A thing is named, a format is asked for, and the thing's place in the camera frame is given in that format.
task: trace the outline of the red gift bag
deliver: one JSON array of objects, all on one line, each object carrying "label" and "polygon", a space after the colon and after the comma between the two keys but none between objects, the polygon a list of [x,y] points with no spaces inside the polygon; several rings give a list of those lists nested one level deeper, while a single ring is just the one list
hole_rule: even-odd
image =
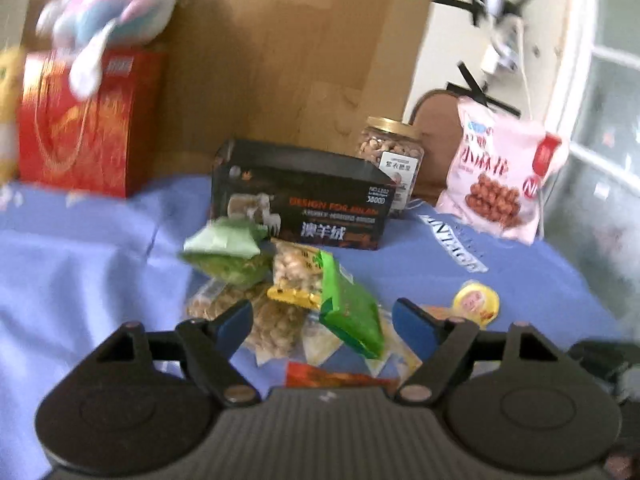
[{"label": "red gift bag", "polygon": [[68,85],[72,58],[29,54],[18,110],[20,179],[115,197],[139,190],[151,171],[164,58],[107,51],[98,93],[78,102]]}]

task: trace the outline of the wooden wall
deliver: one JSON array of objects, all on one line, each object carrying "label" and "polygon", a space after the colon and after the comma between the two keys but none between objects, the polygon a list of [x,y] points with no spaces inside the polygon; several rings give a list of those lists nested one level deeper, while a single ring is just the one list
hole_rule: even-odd
[{"label": "wooden wall", "polygon": [[[24,41],[46,0],[31,0]],[[157,174],[199,173],[229,136],[353,153],[368,115],[400,119],[430,0],[180,0]]]}]

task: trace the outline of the glass pane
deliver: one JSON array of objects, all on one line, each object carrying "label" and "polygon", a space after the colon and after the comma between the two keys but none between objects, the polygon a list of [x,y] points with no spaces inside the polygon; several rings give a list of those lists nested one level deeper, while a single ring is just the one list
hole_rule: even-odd
[{"label": "glass pane", "polygon": [[573,140],[640,175],[640,72],[593,59]]},{"label": "glass pane", "polygon": [[640,200],[571,158],[547,202],[545,231],[600,301],[640,329]]},{"label": "glass pane", "polygon": [[596,43],[640,56],[638,0],[600,0]]}]

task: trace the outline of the green snack package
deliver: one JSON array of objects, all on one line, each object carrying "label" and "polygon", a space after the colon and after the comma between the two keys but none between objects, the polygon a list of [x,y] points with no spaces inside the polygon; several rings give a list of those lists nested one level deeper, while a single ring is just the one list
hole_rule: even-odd
[{"label": "green snack package", "polygon": [[379,359],[385,348],[378,303],[335,260],[320,251],[322,307],[320,323],[367,359]]},{"label": "green snack package", "polygon": [[241,288],[260,283],[271,269],[271,256],[262,253],[248,260],[238,256],[207,253],[181,253],[180,257],[207,276]]},{"label": "green snack package", "polygon": [[258,242],[266,235],[266,227],[256,225],[247,218],[218,218],[187,238],[184,252],[252,258],[260,254]]}]

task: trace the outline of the cardboard box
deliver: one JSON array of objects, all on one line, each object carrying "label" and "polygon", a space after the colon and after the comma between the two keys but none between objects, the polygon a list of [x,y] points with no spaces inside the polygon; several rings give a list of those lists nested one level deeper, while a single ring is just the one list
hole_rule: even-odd
[{"label": "cardboard box", "polygon": [[375,250],[394,193],[366,160],[231,139],[214,162],[212,217],[248,217],[291,242]]},{"label": "cardboard box", "polygon": [[139,190],[152,170],[165,57],[107,51],[97,95],[78,102],[68,84],[71,57],[29,54],[18,110],[20,179],[120,198]]}]

